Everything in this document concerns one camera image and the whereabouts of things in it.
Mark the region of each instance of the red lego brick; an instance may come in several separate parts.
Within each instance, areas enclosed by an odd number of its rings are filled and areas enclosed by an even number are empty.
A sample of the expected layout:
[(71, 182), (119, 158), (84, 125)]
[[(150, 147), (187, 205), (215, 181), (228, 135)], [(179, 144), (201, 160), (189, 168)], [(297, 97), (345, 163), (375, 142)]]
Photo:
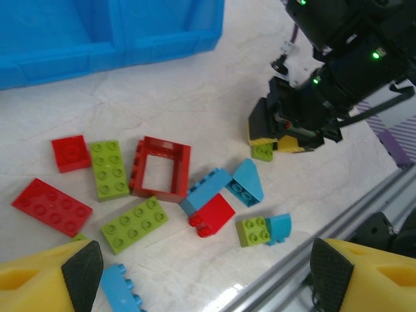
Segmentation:
[[(174, 172), (170, 192), (151, 190), (143, 187), (144, 172), (148, 155), (164, 157), (174, 161)], [(164, 202), (180, 203), (187, 195), (189, 179), (190, 146), (145, 136), (136, 149), (131, 172), (131, 194), (150, 198), (156, 196)]]
[(76, 236), (92, 209), (47, 183), (34, 179), (12, 206), (70, 237)]
[(52, 140), (60, 173), (91, 167), (90, 154), (82, 135)]
[(188, 221), (190, 226), (198, 230), (198, 235), (204, 238), (218, 232), (233, 215), (235, 215), (234, 209), (221, 194), (217, 194), (190, 216)]

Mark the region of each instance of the yellow foam block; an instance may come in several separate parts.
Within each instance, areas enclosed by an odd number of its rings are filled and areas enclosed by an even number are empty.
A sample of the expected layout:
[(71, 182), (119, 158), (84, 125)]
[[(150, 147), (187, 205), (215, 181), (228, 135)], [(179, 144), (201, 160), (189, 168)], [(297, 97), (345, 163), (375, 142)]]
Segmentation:
[(416, 259), (326, 239), (354, 265), (340, 312), (416, 311)]
[(0, 264), (0, 311), (74, 312), (61, 267), (90, 242), (71, 242)]

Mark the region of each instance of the lime green lego brick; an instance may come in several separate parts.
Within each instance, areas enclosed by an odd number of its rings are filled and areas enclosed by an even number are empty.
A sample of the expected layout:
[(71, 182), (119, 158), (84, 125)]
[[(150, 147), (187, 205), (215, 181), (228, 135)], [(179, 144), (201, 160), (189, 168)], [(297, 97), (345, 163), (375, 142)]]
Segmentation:
[(105, 224), (101, 231), (114, 254), (118, 254), (168, 220), (154, 196)]
[(235, 224), (241, 247), (249, 247), (270, 242), (266, 220), (262, 216), (239, 221)]
[(273, 160), (273, 143), (252, 146), (252, 158), (270, 162)]
[(98, 201), (128, 196), (130, 190), (118, 141), (91, 143), (90, 152)]
[(77, 242), (77, 241), (81, 241), (83, 239), (87, 239), (87, 237), (82, 233), (78, 233), (78, 234), (76, 234), (76, 236), (72, 237), (71, 241), (72, 242)]

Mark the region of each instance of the red 2x2 brick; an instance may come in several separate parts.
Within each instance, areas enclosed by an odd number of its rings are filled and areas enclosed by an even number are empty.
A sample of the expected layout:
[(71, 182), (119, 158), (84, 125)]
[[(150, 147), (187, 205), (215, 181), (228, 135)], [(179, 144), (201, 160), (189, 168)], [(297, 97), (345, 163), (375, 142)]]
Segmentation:
[(52, 141), (60, 173), (91, 167), (90, 154), (82, 135)]
[(221, 194), (217, 194), (190, 216), (188, 221), (190, 226), (198, 230), (198, 235), (204, 238), (218, 232), (233, 215), (235, 215), (234, 209)]
[(39, 179), (34, 179), (12, 206), (70, 237), (79, 232), (92, 213), (88, 206)]

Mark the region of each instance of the purple striped fabric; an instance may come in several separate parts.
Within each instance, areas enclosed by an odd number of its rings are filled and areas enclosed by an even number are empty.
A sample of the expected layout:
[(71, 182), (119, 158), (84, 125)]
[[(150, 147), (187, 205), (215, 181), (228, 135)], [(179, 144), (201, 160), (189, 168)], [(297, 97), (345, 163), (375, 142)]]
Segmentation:
[(412, 161), (416, 161), (416, 116), (390, 128), (398, 144)]
[[(357, 104), (356, 107), (359, 112), (365, 112), (372, 108), (368, 104), (368, 102), (361, 102)], [(382, 120), (380, 119), (380, 117), (378, 117), (377, 115), (367, 118), (366, 121), (368, 125), (370, 126), (370, 128), (374, 131), (374, 133), (376, 133), (376, 135), (379, 135), (380, 133), (384, 132), (387, 129), (384, 123), (382, 122)]]
[(407, 166), (412, 163), (409, 155), (403, 150), (390, 131), (385, 130), (378, 135), (378, 138), (390, 156), (395, 160), (397, 166)]

